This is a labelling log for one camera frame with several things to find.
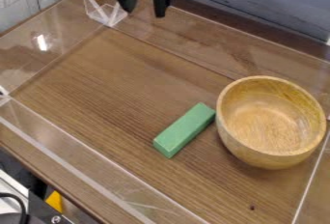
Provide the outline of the yellow tag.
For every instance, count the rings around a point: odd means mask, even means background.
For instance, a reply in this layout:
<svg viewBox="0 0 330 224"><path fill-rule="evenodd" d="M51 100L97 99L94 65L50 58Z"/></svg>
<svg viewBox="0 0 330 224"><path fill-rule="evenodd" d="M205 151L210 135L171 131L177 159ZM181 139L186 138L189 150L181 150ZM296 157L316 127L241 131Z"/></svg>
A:
<svg viewBox="0 0 330 224"><path fill-rule="evenodd" d="M46 200L47 204L58 211L63 212L63 201L61 194L54 191Z"/></svg>

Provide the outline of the clear acrylic tray wall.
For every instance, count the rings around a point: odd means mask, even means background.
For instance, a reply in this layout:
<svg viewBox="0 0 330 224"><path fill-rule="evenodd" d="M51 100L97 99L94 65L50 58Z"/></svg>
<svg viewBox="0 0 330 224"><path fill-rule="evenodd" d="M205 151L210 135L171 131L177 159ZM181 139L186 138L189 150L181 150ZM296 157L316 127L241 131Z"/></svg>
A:
<svg viewBox="0 0 330 224"><path fill-rule="evenodd" d="M0 86L0 142L98 221L210 224L193 151L154 147L201 100L186 87Z"/></svg>

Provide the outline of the brown wooden bowl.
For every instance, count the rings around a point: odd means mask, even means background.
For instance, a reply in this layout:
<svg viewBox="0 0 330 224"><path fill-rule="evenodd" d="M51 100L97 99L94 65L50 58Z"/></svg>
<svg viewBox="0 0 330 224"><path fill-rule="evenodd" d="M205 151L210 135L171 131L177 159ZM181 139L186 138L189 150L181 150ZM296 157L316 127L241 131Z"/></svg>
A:
<svg viewBox="0 0 330 224"><path fill-rule="evenodd" d="M225 87L217 99L215 123L233 155L269 170L305 161L326 133L325 111L310 92L266 75L245 77Z"/></svg>

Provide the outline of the clear acrylic corner bracket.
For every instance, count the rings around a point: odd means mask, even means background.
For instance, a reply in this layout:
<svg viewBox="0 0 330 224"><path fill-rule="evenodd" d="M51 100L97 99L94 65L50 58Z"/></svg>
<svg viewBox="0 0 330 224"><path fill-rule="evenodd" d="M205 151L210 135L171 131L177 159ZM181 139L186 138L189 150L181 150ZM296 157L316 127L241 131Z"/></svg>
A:
<svg viewBox="0 0 330 224"><path fill-rule="evenodd" d="M85 0L86 13L90 19L102 23L107 27L115 27L129 16L119 3L99 5L95 0Z"/></svg>

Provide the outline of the green rectangular block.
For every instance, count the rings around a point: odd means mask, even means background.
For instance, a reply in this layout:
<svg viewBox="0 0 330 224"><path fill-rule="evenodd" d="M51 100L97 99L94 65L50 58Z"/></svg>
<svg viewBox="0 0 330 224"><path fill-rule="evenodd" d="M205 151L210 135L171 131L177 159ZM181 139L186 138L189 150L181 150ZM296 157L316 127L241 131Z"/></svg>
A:
<svg viewBox="0 0 330 224"><path fill-rule="evenodd" d="M215 110L199 102L154 138L154 147L173 158L195 139L215 118Z"/></svg>

